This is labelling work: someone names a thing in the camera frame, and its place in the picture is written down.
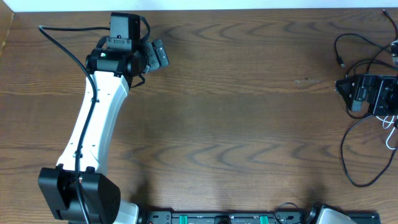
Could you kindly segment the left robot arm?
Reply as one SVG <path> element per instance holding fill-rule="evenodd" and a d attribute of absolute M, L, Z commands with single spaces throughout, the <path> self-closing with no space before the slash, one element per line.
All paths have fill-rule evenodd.
<path fill-rule="evenodd" d="M 114 12 L 109 34 L 80 63 L 85 95 L 70 140 L 54 168 L 42 168 L 38 185 L 57 220 L 69 223 L 139 223 L 139 207 L 121 198 L 107 178 L 109 145 L 119 110 L 134 78 L 169 64 L 161 40 L 141 29 L 137 14 Z"/>

